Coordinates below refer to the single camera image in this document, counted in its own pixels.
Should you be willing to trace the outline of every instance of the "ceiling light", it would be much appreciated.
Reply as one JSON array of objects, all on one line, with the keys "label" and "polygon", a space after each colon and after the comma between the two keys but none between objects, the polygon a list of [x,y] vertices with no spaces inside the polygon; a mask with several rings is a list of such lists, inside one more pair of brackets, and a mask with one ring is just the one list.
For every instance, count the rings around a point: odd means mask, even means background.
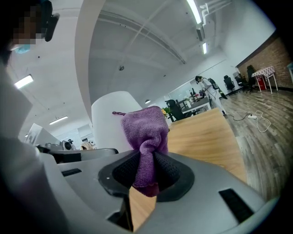
[{"label": "ceiling light", "polygon": [[21,87],[33,82],[33,78],[31,75],[26,76],[25,78],[21,79],[20,81],[16,82],[14,85],[16,88],[20,89]]},{"label": "ceiling light", "polygon": [[198,9],[195,5],[195,2],[194,0],[187,0],[191,10],[192,10],[192,13],[194,14],[194,17],[195,17],[195,20],[196,20],[196,23],[197,24],[200,24],[201,23],[201,16],[200,16],[200,13],[198,12]]},{"label": "ceiling light", "polygon": [[206,43],[203,43],[202,47],[203,47],[203,53],[206,54]]},{"label": "ceiling light", "polygon": [[68,118],[68,116],[64,116],[64,117],[62,117],[62,118],[60,118],[60,119],[57,119],[57,120],[55,120],[55,121],[53,121],[53,122],[51,122],[51,123],[49,123],[49,124],[52,125],[52,124],[54,124],[54,123],[56,123],[56,122],[59,122],[59,121],[61,121],[61,120],[67,119],[67,118]]}]

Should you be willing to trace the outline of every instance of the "white ceiling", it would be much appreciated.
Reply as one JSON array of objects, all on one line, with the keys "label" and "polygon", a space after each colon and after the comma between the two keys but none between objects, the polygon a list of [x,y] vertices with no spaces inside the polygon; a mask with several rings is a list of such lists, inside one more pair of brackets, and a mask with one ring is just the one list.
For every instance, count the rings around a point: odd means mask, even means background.
[{"label": "white ceiling", "polygon": [[[207,1],[198,0],[198,5]],[[209,50],[222,36],[222,13],[208,16],[216,24]],[[119,90],[142,98],[171,69],[202,54],[196,21],[186,0],[107,0],[96,23],[89,57],[91,103]]]},{"label": "white ceiling", "polygon": [[[90,123],[81,99],[74,60],[75,30],[82,0],[51,2],[53,11],[60,14],[52,40],[37,41],[24,54],[14,52],[8,66],[14,82],[28,74],[34,79],[34,82],[21,88],[33,108],[22,127],[20,139],[24,138],[33,123],[54,136]],[[63,116],[68,118],[49,125]]]}]

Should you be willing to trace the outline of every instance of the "microfiber towel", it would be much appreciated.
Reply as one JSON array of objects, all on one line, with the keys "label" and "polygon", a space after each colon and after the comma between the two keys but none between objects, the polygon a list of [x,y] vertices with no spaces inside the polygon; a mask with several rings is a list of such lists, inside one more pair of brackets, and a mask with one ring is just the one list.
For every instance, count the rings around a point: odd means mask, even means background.
[{"label": "microfiber towel", "polygon": [[159,193],[153,151],[168,153],[168,125],[158,106],[151,106],[130,113],[113,112],[124,115],[121,125],[127,141],[133,149],[141,153],[133,187],[148,197]]}]

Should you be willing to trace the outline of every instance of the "white cable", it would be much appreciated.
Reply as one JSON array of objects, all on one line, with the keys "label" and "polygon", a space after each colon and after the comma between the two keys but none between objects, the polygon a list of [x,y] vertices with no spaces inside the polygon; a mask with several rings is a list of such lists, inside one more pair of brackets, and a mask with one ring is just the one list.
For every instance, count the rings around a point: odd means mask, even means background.
[{"label": "white cable", "polygon": [[[226,112],[246,112],[246,113],[252,114],[251,112],[247,112],[247,111],[226,111]],[[264,132],[266,132],[266,131],[269,129],[270,125],[271,125],[271,122],[270,122],[268,119],[266,119],[266,118],[264,118],[264,117],[262,116],[263,113],[264,113],[264,112],[261,112],[261,111],[256,111],[256,112],[255,112],[255,116],[256,116],[256,127],[257,127],[257,129],[260,131],[260,133],[264,133]],[[265,119],[265,120],[267,120],[267,121],[270,123],[269,126],[266,128],[265,131],[261,131],[260,128],[258,127],[258,119],[259,119],[259,118],[261,118],[261,119]]]}]

